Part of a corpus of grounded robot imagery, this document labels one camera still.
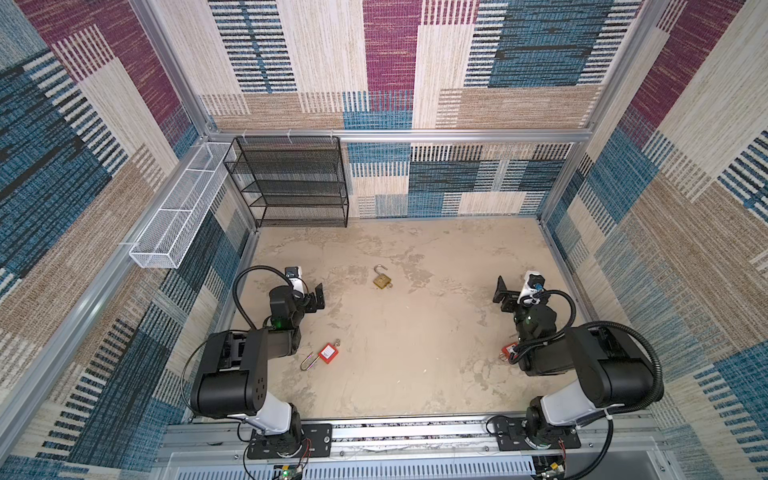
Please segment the beige floor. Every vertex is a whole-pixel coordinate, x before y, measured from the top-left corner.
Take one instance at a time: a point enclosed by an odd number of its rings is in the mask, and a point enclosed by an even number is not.
[[[525,271],[539,270],[547,288],[566,290],[533,219],[265,228],[257,263],[300,265],[311,288],[325,288],[326,309],[304,318],[299,352],[269,364],[269,390],[304,418],[523,410],[575,379],[527,377],[498,359],[515,337],[512,315],[491,302],[498,275],[519,290]],[[373,285],[377,263],[389,268],[393,288]],[[267,292],[281,280],[254,272],[245,281],[243,306],[260,325],[270,313]],[[561,325],[568,304],[553,297],[550,305]],[[237,315],[233,328],[245,325]],[[340,353],[329,365],[299,370],[336,339]]]

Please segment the white label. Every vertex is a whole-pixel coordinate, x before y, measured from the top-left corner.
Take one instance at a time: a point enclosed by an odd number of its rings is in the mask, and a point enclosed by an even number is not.
[[[335,352],[335,349],[331,345],[326,345],[326,348],[323,349],[322,352],[320,352],[320,355],[326,357],[326,360],[331,358],[331,355]]]

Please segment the brass padlock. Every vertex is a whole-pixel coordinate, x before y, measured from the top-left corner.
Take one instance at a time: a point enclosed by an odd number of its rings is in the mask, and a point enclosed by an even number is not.
[[[383,268],[384,270],[388,270],[387,267],[383,265],[376,265],[375,267],[373,267],[373,271],[379,274],[378,277],[373,279],[374,285],[376,285],[378,288],[381,288],[381,289],[384,289],[386,287],[392,288],[392,279],[383,273],[379,273],[379,271],[377,270],[377,268],[379,267]]]

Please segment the wire basket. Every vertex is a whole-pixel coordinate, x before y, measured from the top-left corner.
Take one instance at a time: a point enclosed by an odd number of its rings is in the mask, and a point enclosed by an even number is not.
[[[230,144],[207,142],[165,197],[131,248],[141,268],[178,268],[227,178],[223,161],[234,159]]]
[[[258,227],[346,227],[337,137],[237,137],[224,165]]]

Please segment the black mesh shelf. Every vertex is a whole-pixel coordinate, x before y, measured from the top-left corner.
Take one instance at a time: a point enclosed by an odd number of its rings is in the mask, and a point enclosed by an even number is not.
[[[346,227],[349,194],[337,137],[237,137],[227,171],[258,227]]]

